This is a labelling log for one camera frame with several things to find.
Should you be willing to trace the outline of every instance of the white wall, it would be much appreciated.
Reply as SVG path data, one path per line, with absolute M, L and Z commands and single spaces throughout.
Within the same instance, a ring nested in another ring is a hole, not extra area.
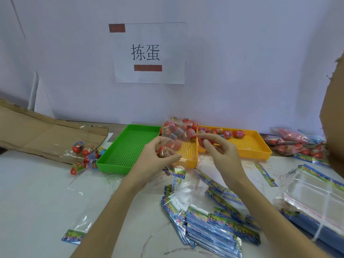
M 54 114 L 70 120 L 159 125 L 178 116 L 318 132 L 323 76 L 344 47 L 343 31 L 321 36 L 338 0 L 14 1 Z M 343 16 L 328 24 L 341 27 Z M 186 85 L 116 83 L 108 24 L 162 22 L 188 24 Z
M 28 106 L 33 79 L 30 52 L 10 0 L 0 0 L 0 98 Z

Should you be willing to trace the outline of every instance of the table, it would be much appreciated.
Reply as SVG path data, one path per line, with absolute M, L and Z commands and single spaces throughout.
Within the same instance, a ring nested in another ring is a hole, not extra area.
M 303 161 L 290 157 L 272 156 L 263 163 L 277 184 L 282 174 Z M 320 172 L 344 182 L 333 170 L 309 164 Z M 73 221 L 95 197 L 100 213 L 107 197 L 118 187 L 114 177 L 87 171 L 74 180 L 70 165 L 17 151 L 0 155 L 0 250 L 1 257 L 69 257 L 76 245 L 61 238 Z M 270 187 L 250 161 L 243 161 L 250 180 L 273 200 L 279 187 Z M 173 181 L 161 174 L 139 193 L 128 212 L 112 257 L 218 257 L 196 247 L 184 246 L 160 200 L 163 188 Z M 261 246 L 243 243 L 243 258 L 274 257 L 272 248 L 261 233 Z

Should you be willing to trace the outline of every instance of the flattened cardboard box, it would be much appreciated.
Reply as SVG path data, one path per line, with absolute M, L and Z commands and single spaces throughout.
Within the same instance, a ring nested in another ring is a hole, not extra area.
M 344 53 L 329 83 L 320 120 L 330 152 L 329 163 L 344 178 Z
M 74 143 L 98 147 L 108 132 L 106 126 L 54 119 L 0 99 L 0 147 L 6 149 L 74 164 L 84 159 L 71 151 Z

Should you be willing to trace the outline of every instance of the stack of plastic bags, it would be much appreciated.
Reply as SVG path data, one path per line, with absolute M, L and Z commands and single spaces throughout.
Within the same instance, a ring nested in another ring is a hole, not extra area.
M 283 179 L 274 206 L 334 257 L 344 257 L 344 184 L 304 164 Z
M 221 257 L 242 257 L 242 240 L 260 244 L 253 230 L 258 225 L 232 191 L 197 169 L 183 181 L 166 186 L 161 203 L 185 245 L 198 244 Z

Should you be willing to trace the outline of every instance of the right hand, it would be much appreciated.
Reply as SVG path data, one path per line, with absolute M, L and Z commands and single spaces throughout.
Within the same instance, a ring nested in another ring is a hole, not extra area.
M 241 165 L 238 150 L 233 143 L 217 134 L 203 133 L 198 134 L 197 137 L 204 138 L 203 144 L 206 150 L 213 157 L 215 167 L 231 190 L 235 191 L 242 182 L 248 180 Z M 208 140 L 212 140 L 220 146 L 213 146 Z

